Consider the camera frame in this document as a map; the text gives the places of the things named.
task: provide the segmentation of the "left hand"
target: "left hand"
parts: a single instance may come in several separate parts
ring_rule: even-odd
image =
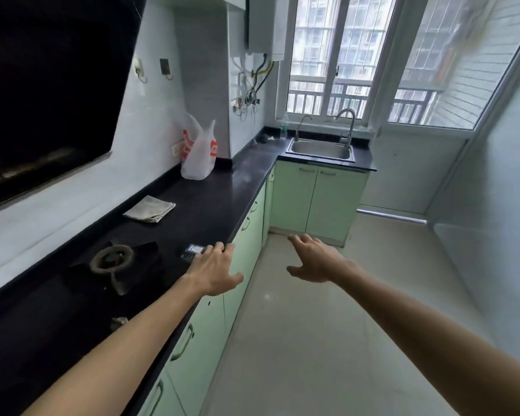
[[[185,276],[192,279],[201,295],[216,296],[234,289],[244,279],[243,273],[229,275],[235,245],[222,242],[208,245],[202,254],[196,254]]]

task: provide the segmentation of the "water bottle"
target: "water bottle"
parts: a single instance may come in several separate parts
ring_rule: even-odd
[[[287,130],[289,129],[289,115],[285,114],[281,121],[281,127],[279,128],[279,138],[287,138]]]

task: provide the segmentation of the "white floor tile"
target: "white floor tile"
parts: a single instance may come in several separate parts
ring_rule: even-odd
[[[425,226],[358,215],[342,254],[490,338]],[[343,291],[292,278],[286,238],[270,235],[202,409],[203,416],[456,414]]]

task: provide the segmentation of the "person's hand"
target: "person's hand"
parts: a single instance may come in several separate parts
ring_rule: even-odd
[[[208,245],[202,254],[196,254],[184,277],[191,279],[202,296],[216,296],[234,289],[244,279],[243,273],[229,275],[229,265],[235,245],[222,242]]]
[[[315,283],[336,282],[351,272],[361,271],[354,261],[344,258],[334,247],[318,238],[312,239],[305,234],[300,238],[291,235],[288,239],[302,261],[301,267],[287,267],[294,277]]]

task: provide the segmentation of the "faucet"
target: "faucet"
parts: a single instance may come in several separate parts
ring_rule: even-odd
[[[304,119],[305,119],[306,117],[310,118],[310,120],[312,121],[312,117],[311,117],[310,115],[305,115],[305,116],[300,120],[300,124],[298,125],[298,127],[297,127],[297,131],[295,132],[295,138],[294,138],[295,141],[298,141],[298,130],[300,130],[300,126],[302,125],[302,121],[304,121]]]
[[[353,141],[353,127],[354,127],[354,120],[356,119],[356,113],[351,108],[346,108],[340,111],[337,115],[335,115],[335,119],[339,118],[342,114],[350,112],[353,115],[353,122],[350,123],[350,130],[347,134],[347,141],[345,143],[345,148],[350,147],[350,143]]]

